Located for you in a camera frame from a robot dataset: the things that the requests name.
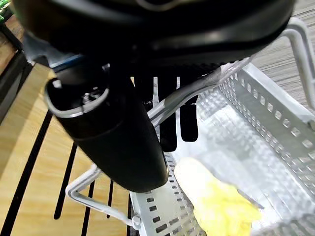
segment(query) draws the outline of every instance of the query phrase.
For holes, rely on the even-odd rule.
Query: wooden slat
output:
[[[46,115],[40,94],[51,71],[36,65],[0,126],[0,227]]]
[[[5,22],[5,25],[9,28],[9,30],[11,30],[11,32],[15,35],[15,37],[17,37],[17,39],[22,41],[24,29],[21,26],[20,22],[18,21],[18,19],[16,18],[15,15],[12,15]]]
[[[53,119],[38,154],[11,235],[54,235],[54,212],[73,141]]]
[[[93,198],[108,204],[110,179],[102,175],[95,181]],[[114,184],[112,207],[127,215],[128,191]],[[105,214],[92,210],[87,236],[125,236],[126,225],[114,217],[107,218]]]
[[[13,15],[6,21],[6,26],[11,32],[22,41],[24,29]],[[10,41],[0,32],[0,74],[5,70],[16,52],[16,48]]]

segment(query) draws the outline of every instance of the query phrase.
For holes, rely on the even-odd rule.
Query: wooden floor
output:
[[[126,226],[67,197],[64,188],[91,161],[47,112],[42,90],[54,74],[36,65],[0,126],[1,236],[124,236]],[[108,177],[86,195],[127,214],[128,192]]]

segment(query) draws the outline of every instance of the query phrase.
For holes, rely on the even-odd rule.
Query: white plastic basket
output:
[[[292,19],[283,35],[292,42],[308,102],[314,107],[314,53],[305,26]],[[121,219],[141,236],[204,235],[173,172],[176,162],[189,156],[264,207],[252,235],[315,235],[315,117],[250,60],[202,77],[148,112],[158,126],[201,93],[198,140],[183,143],[178,137],[177,150],[165,154],[170,175],[164,186],[148,193],[130,192],[132,219],[79,194],[101,174],[96,166],[71,183],[67,195]]]

